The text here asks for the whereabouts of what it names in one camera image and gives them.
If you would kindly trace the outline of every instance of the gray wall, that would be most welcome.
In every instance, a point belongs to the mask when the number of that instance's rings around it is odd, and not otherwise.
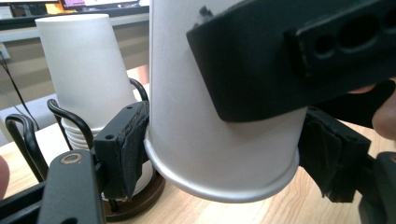
[[[149,63],[149,22],[142,21],[114,27],[126,69]],[[54,93],[50,71],[40,39],[26,39],[5,43],[10,60],[8,68],[26,102]],[[0,71],[0,88],[16,102],[20,101],[3,68]],[[0,92],[0,109],[11,107]]]

